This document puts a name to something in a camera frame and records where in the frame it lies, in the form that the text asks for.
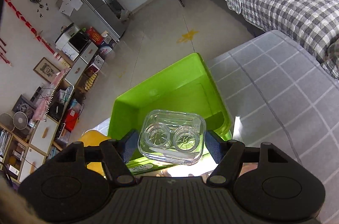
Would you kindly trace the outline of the clear plastic lens case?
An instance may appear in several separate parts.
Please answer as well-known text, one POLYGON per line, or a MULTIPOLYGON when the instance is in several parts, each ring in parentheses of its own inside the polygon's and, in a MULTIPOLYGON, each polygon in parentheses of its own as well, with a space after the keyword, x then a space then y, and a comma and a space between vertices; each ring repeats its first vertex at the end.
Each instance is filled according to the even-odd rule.
POLYGON ((138 149, 151 160, 192 166, 203 155, 205 133, 200 115, 158 109, 145 117, 138 149))

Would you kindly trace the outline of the silver refrigerator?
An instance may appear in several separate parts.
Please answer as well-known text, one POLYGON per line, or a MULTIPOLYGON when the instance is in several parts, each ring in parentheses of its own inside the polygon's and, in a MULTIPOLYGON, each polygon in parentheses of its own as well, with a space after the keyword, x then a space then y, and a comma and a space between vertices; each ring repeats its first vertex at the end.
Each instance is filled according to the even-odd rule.
POLYGON ((93 27, 100 34, 106 32, 116 43, 126 31, 130 12, 118 0, 57 0, 56 6, 63 14, 61 7, 66 4, 72 8, 68 18, 79 28, 93 27))

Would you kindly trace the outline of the small white desk fan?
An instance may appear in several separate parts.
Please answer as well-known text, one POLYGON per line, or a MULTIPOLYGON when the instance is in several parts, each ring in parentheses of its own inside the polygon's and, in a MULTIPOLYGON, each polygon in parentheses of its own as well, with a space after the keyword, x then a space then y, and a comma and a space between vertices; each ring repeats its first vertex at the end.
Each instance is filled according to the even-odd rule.
POLYGON ((23 130, 28 125, 28 117, 23 112, 16 112, 13 116, 13 125, 18 130, 23 130))

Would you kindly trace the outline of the framed bear picture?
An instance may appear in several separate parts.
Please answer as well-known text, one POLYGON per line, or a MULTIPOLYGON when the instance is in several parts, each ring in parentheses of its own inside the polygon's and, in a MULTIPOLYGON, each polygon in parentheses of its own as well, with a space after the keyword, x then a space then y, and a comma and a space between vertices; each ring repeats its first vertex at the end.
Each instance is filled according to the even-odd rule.
POLYGON ((43 78, 45 81, 51 83, 60 72, 60 69, 52 64, 47 58, 42 58, 41 61, 35 66, 33 71, 43 78))

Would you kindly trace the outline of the green plastic storage box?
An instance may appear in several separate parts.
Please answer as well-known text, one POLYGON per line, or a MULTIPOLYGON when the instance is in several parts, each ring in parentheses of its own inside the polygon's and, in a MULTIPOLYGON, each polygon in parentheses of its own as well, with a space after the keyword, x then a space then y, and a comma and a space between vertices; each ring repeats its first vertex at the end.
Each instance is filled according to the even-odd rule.
MULTIPOLYGON (((223 140, 232 138, 231 120, 202 57, 192 53, 139 85, 114 102, 108 136, 121 140, 129 131, 139 135, 145 117, 154 110, 195 113, 223 140)), ((151 160, 135 150, 126 164, 133 174, 160 170, 175 164, 151 160)))

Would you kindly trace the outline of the white microwave oven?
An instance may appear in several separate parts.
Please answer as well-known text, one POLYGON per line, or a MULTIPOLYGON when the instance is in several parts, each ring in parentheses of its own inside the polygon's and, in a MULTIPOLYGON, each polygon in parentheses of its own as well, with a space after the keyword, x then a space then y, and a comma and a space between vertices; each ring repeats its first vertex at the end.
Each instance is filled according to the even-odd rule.
POLYGON ((72 62, 81 55, 87 47, 89 41, 87 34, 80 29, 75 23, 63 27, 61 34, 57 38, 56 48, 62 51, 72 62))

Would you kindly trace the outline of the red gift box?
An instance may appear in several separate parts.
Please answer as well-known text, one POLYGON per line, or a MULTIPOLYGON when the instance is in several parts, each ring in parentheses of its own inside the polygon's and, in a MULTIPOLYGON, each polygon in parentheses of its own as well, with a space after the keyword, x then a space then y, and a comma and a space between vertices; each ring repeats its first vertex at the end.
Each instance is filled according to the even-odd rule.
POLYGON ((101 36, 101 34, 97 32, 97 30, 93 27, 89 27, 86 30, 86 34, 89 36, 91 41, 95 43, 97 46, 100 46, 104 41, 104 37, 101 36))

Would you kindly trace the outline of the grey checked table cloth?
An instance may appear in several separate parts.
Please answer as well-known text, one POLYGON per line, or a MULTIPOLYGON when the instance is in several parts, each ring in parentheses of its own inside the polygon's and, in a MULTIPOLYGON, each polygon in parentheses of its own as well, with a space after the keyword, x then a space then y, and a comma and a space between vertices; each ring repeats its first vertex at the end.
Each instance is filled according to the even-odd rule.
POLYGON ((338 222, 338 80, 304 48, 270 31, 207 66, 233 121, 232 136, 271 142, 325 186, 318 219, 338 222))

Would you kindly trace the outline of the wooden white drawer cabinet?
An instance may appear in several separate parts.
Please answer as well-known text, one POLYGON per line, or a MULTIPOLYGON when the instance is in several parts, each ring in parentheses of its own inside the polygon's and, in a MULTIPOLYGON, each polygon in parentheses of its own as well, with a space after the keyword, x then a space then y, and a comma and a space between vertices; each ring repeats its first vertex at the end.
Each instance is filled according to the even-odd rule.
POLYGON ((1 171, 9 175, 16 183, 27 176, 47 160, 55 143, 56 134, 64 131, 64 119, 75 94, 81 77, 95 59, 98 47, 90 42, 72 67, 62 71, 55 81, 42 89, 37 103, 42 105, 42 117, 26 126, 19 136, 19 129, 9 129, 1 124, 1 171))

